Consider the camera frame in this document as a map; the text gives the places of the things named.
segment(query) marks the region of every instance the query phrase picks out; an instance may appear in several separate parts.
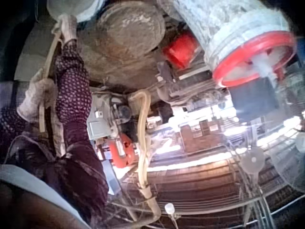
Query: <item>person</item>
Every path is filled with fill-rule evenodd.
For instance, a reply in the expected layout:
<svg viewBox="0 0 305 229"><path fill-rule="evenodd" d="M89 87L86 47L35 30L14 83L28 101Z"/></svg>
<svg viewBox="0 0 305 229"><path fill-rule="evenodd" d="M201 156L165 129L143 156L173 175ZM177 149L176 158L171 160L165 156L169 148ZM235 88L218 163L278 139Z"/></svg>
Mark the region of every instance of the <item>person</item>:
<svg viewBox="0 0 305 229"><path fill-rule="evenodd" d="M58 88L52 79L42 79L42 70L39 70L30 82L23 103L17 109L2 108L0 160L1 164L20 167L45 182L91 228L100 228L108 185L87 134L86 120L92 102L89 76L77 51L76 18L62 15L59 19L63 46L55 59ZM38 121L39 104L51 105L56 90L55 110L63 126L66 148L62 157L56 157L45 139L29 131Z"/></svg>

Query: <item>fan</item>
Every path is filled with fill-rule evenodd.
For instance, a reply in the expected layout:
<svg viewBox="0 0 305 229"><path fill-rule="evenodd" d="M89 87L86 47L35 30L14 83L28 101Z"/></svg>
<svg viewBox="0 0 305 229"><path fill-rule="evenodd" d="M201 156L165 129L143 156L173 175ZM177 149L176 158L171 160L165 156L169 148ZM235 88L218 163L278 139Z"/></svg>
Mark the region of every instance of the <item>fan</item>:
<svg viewBox="0 0 305 229"><path fill-rule="evenodd" d="M305 193L304 133L298 133L296 144L270 155L281 178L295 190Z"/></svg>
<svg viewBox="0 0 305 229"><path fill-rule="evenodd" d="M252 147L243 155L240 166L249 175L258 174L265 165L264 151L258 147Z"/></svg>

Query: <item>large cylindrical tank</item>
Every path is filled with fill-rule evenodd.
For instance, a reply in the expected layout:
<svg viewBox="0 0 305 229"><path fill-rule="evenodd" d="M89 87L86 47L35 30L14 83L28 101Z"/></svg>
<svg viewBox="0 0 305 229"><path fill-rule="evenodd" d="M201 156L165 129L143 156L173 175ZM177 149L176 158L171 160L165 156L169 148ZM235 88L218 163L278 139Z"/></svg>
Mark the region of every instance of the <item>large cylindrical tank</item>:
<svg viewBox="0 0 305 229"><path fill-rule="evenodd" d="M267 53L273 70L289 61L295 40L278 10L258 0L169 0L205 51L214 80L235 86L259 77L252 58Z"/></svg>

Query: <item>gloved hand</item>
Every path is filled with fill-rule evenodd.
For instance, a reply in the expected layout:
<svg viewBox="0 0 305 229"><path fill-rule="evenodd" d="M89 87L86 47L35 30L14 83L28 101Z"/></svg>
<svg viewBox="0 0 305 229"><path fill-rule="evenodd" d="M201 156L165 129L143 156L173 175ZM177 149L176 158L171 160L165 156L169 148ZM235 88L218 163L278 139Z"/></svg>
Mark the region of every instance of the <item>gloved hand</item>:
<svg viewBox="0 0 305 229"><path fill-rule="evenodd" d="M73 39L77 39L77 19L76 17L68 14L62 14L58 17L59 24L61 25L61 33L63 35L63 43L66 44Z"/></svg>
<svg viewBox="0 0 305 229"><path fill-rule="evenodd" d="M52 79L42 78L40 69L31 79L25 99L17 108L17 113L25 121L34 123L38 121L39 104L43 102L48 108L56 98L56 87Z"/></svg>

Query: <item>wooden handle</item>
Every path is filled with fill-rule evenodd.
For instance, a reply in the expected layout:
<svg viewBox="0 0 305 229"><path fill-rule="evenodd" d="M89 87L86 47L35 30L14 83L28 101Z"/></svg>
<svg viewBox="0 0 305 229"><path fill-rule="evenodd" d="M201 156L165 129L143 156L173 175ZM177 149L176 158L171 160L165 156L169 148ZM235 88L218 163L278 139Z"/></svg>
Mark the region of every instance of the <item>wooden handle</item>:
<svg viewBox="0 0 305 229"><path fill-rule="evenodd" d="M50 72L50 67L51 67L51 63L53 60L53 56L54 56L54 52L55 49L57 47L58 41L61 37L61 31L57 31L54 35L54 39L53 42L51 44L51 47L49 49L49 53L46 59L46 62L44 63L44 67L43 67L43 72L42 72L42 77L44 78L48 78L49 76L49 72ZM41 102L39 105L39 130L41 133L44 133L46 131L46 127L45 127L45 119L44 119L44 102Z"/></svg>

